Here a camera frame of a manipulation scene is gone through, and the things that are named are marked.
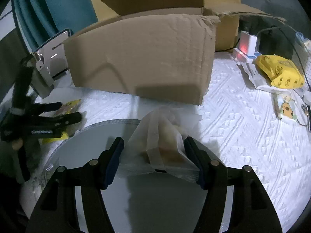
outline yellow packet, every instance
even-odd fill
[[[260,55],[255,63],[268,75],[271,86],[297,89],[304,85],[304,77],[291,60],[276,55]]]
[[[60,115],[67,115],[70,113],[75,112],[78,104],[80,103],[81,99],[79,100],[74,100],[71,102],[68,102],[66,104],[63,104],[60,109],[58,109],[55,114],[53,115],[53,117],[56,116],[60,116]],[[60,140],[66,140],[69,138],[69,135],[66,131],[62,131],[62,136],[61,137],[53,137],[53,138],[43,138],[42,139],[42,143],[51,143],[51,142],[55,142],[55,141],[60,141]]]

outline gray surface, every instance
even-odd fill
[[[132,135],[139,120],[119,119],[88,126],[64,141],[52,154],[48,163],[59,159],[68,169],[81,167],[110,148],[116,137],[125,142]],[[200,149],[206,148],[198,143]],[[217,157],[209,152],[210,157]],[[197,184],[169,174],[153,173],[140,176],[116,175],[103,200],[115,232],[165,233],[193,232],[201,213],[207,191]],[[232,207],[232,189],[228,187],[225,215],[221,232],[227,230]],[[87,232],[80,187],[76,187],[76,203],[80,229]]]

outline white bedspread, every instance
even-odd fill
[[[308,132],[298,124],[290,126],[279,121],[274,114],[271,94],[250,89],[252,85],[243,73],[229,54],[216,54],[209,92],[202,106],[74,87],[54,89],[42,102],[66,103],[82,99],[79,111],[86,111],[84,126],[111,119],[141,119],[162,105],[202,115],[203,121],[193,136],[226,166],[252,166],[272,200],[283,232],[286,232],[310,198]],[[59,144],[44,145],[42,166]]]

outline teal curtain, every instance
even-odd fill
[[[66,28],[77,32],[97,22],[91,0],[13,0],[13,6],[32,50]]]

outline white power adapter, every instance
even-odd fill
[[[241,31],[239,49],[247,56],[254,56],[257,36]]]

